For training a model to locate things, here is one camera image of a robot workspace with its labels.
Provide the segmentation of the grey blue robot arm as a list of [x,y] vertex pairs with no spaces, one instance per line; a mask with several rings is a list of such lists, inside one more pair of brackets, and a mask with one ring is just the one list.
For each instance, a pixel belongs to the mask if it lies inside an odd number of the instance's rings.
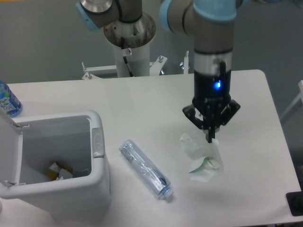
[[[184,115],[211,143],[222,125],[239,110],[231,99],[230,83],[234,22],[241,0],[163,0],[159,19],[167,30],[194,39],[194,98]],[[156,25],[140,0],[80,0],[76,9],[90,30],[104,30],[118,48],[121,77],[149,74],[149,60],[135,51],[148,45]]]

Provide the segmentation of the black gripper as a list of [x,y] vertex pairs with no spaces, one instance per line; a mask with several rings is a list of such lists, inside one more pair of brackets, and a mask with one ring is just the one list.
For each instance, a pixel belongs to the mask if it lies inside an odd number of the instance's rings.
[[[220,76],[194,71],[193,105],[184,107],[182,112],[198,129],[205,133],[205,139],[208,143],[212,143],[220,126],[225,126],[241,107],[235,100],[231,100],[230,84],[231,71]],[[207,103],[212,104],[219,101],[222,101],[224,108],[221,104],[217,106],[209,129],[205,121],[196,117],[196,108],[203,111]]]

